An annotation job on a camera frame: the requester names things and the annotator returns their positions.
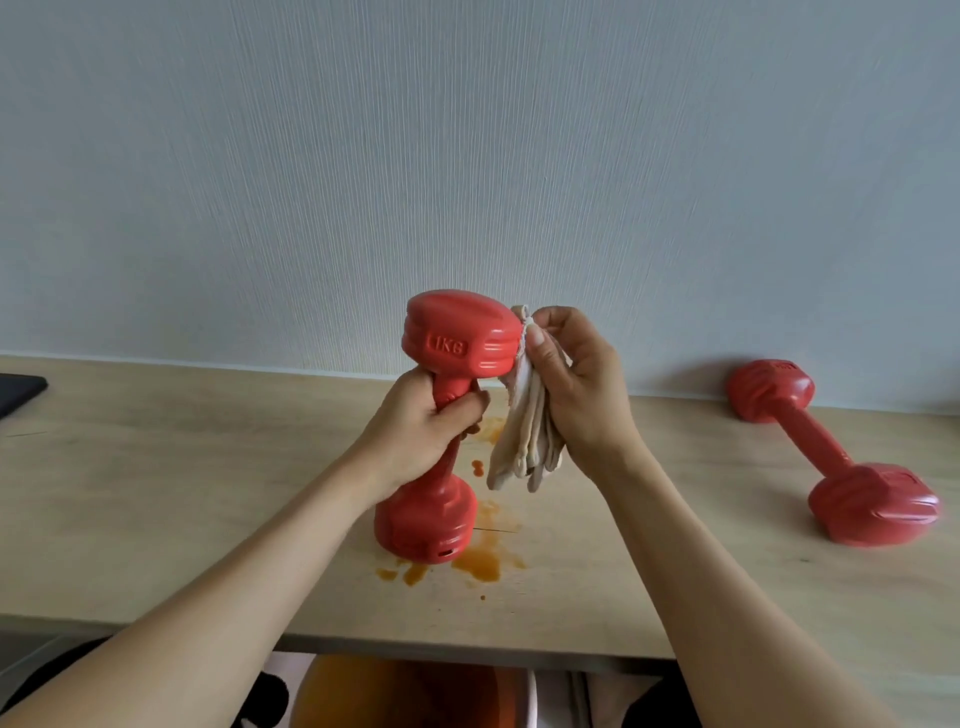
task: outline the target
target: forearm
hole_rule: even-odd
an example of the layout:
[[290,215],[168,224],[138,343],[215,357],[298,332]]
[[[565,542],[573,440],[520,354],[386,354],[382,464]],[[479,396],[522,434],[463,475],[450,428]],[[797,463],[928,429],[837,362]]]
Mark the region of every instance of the forearm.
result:
[[736,564],[641,442],[597,480],[705,726],[899,725]]
[[365,503],[334,465],[222,561],[25,700],[3,728],[230,725]]

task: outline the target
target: left hand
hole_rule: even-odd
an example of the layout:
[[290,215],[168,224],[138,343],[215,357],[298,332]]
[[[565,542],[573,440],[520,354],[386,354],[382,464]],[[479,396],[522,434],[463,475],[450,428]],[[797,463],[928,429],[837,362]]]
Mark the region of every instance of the left hand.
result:
[[451,440],[479,431],[488,404],[488,393],[469,392],[438,412],[433,377],[412,369],[396,381],[344,458],[372,469],[377,503],[430,470]]

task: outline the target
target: hand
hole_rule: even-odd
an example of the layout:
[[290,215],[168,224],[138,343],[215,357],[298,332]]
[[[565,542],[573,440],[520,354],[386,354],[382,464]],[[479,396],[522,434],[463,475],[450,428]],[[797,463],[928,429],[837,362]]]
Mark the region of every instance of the hand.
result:
[[478,432],[488,404],[490,395],[476,391],[438,412],[430,373],[417,368],[402,375],[344,455],[370,468],[370,505],[430,470],[451,440]]
[[533,318],[537,326],[527,329],[527,355],[550,393],[550,416],[573,461],[596,482],[607,463],[642,442],[620,357],[576,308],[549,306]]

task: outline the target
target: orange object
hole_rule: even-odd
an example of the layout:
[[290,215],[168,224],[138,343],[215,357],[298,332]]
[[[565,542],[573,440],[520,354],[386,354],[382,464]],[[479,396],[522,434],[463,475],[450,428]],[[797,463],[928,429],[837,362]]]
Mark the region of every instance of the orange object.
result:
[[318,655],[300,684],[290,725],[516,728],[522,677],[499,667]]
[[[478,378],[514,367],[523,324],[502,303],[468,291],[427,291],[407,303],[401,346],[433,372],[439,409],[477,387]],[[453,474],[460,440],[421,475],[376,506],[376,540],[420,564],[455,559],[469,544],[476,520],[473,490]]]
[[792,361],[759,359],[733,372],[727,397],[751,423],[777,422],[824,475],[807,498],[830,538],[846,546],[892,546],[922,535],[937,520],[940,500],[899,465],[855,464],[806,407],[813,380]]

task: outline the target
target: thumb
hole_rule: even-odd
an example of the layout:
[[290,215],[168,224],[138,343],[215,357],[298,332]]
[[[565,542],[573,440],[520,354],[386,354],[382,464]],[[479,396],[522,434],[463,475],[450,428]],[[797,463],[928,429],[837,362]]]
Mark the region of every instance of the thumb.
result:
[[558,394],[561,389],[569,386],[572,374],[566,366],[560,347],[536,324],[527,327],[527,356],[543,380],[547,392]]
[[483,419],[483,413],[490,404],[490,393],[467,392],[458,400],[444,407],[433,418],[434,426],[446,440],[459,437],[460,433]]

